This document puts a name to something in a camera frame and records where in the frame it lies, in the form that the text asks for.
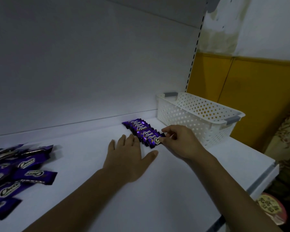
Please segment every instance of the stack of chocolate bars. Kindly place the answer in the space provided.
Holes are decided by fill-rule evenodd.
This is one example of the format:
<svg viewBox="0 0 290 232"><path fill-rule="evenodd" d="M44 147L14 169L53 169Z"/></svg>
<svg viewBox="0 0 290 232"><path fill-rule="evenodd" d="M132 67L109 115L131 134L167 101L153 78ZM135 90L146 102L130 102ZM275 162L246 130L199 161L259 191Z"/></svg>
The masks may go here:
<svg viewBox="0 0 290 232"><path fill-rule="evenodd" d="M164 133L158 132L142 119L130 120L122 124L127 129L130 129L133 135L139 138L140 142L150 148L154 148L156 145L160 144L160 137L165 137Z"/></svg>
<svg viewBox="0 0 290 232"><path fill-rule="evenodd" d="M6 218L21 203L15 195L35 183L51 185L56 172L40 170L50 158L53 145L24 148L23 144L0 148L0 220Z"/></svg>

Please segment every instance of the yellow wall panel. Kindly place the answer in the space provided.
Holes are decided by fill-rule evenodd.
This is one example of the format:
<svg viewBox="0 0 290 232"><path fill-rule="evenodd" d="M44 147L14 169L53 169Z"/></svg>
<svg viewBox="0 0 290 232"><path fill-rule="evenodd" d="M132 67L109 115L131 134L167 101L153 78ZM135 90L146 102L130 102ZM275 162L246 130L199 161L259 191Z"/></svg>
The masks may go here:
<svg viewBox="0 0 290 232"><path fill-rule="evenodd" d="M217 102L232 62L231 57L197 53L187 93Z"/></svg>
<svg viewBox="0 0 290 232"><path fill-rule="evenodd" d="M218 102L246 114L231 136L263 152L290 111L290 66L234 59Z"/></svg>

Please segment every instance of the peeling paint wall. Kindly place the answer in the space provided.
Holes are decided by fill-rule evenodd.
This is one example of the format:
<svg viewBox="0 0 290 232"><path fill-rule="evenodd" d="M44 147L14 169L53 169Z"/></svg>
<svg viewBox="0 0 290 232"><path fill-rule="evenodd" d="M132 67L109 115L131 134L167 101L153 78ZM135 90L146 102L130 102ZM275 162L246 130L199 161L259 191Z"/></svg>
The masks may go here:
<svg viewBox="0 0 290 232"><path fill-rule="evenodd" d="M205 16L199 51L290 60L290 0L220 0Z"/></svg>

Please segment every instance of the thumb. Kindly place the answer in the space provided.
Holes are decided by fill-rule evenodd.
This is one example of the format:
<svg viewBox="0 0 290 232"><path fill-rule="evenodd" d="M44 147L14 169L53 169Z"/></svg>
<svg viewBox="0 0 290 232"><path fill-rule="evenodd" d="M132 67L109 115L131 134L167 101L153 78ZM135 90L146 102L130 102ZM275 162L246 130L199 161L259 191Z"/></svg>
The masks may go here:
<svg viewBox="0 0 290 232"><path fill-rule="evenodd" d="M158 151L156 151L156 150L151 151L141 160L141 164L140 164L140 168L139 168L141 171L141 175L147 170L147 168L155 160L157 155L158 155Z"/></svg>
<svg viewBox="0 0 290 232"><path fill-rule="evenodd" d="M171 138L163 138L163 137L160 137L159 141L165 146L170 147L170 148L172 148L173 142L174 142L174 140L172 140Z"/></svg>

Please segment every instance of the white plastic basket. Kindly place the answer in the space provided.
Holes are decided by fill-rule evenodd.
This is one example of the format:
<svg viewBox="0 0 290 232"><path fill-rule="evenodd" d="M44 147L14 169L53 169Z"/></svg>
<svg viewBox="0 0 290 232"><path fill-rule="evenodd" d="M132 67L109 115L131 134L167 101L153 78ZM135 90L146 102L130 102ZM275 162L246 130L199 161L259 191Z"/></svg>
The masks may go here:
<svg viewBox="0 0 290 232"><path fill-rule="evenodd" d="M209 148L230 136L243 112L189 93L157 95L158 120L165 125L185 125Z"/></svg>

